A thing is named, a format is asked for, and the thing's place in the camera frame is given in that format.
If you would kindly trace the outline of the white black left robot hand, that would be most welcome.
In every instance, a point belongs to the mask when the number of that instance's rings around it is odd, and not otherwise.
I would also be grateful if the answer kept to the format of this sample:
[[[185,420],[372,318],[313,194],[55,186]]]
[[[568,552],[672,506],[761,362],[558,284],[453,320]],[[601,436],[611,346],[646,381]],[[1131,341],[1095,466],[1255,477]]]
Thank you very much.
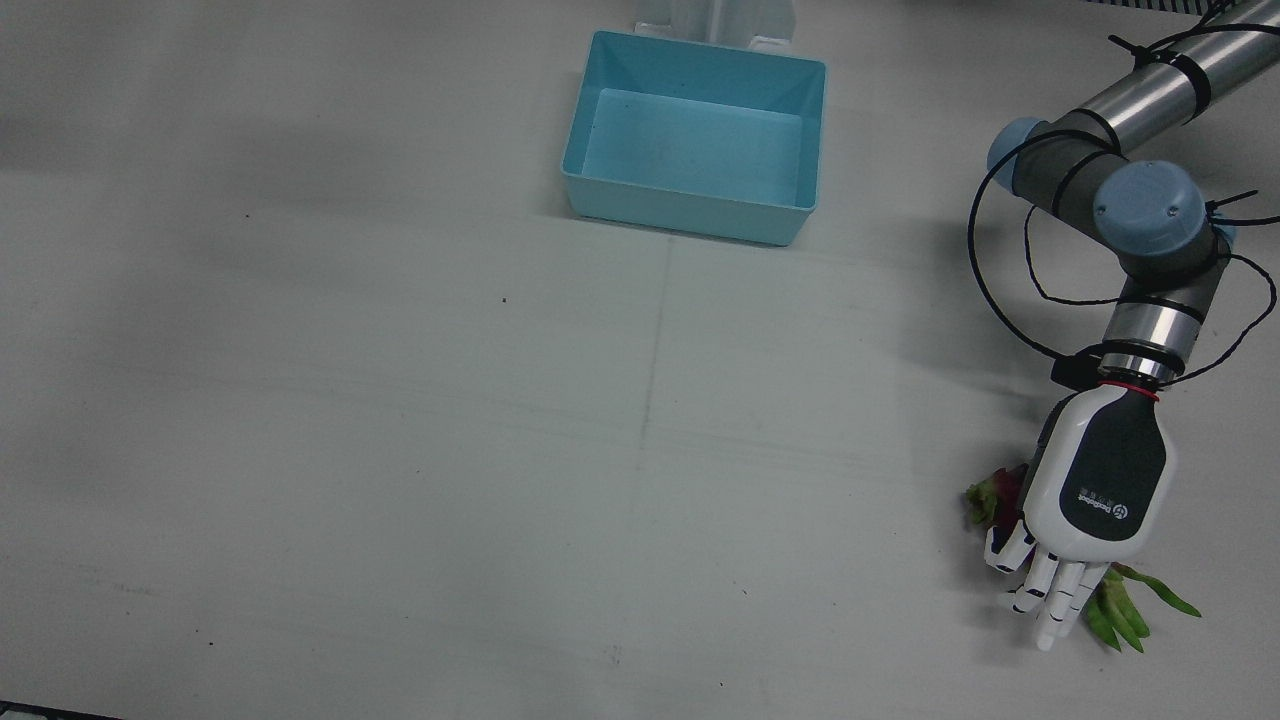
[[[1152,536],[1178,465],[1158,402],[1117,380],[1068,396],[1039,434],[1012,520],[986,532],[986,564],[1027,573],[1006,605],[1036,618],[1038,650],[1068,635],[1112,564]]]

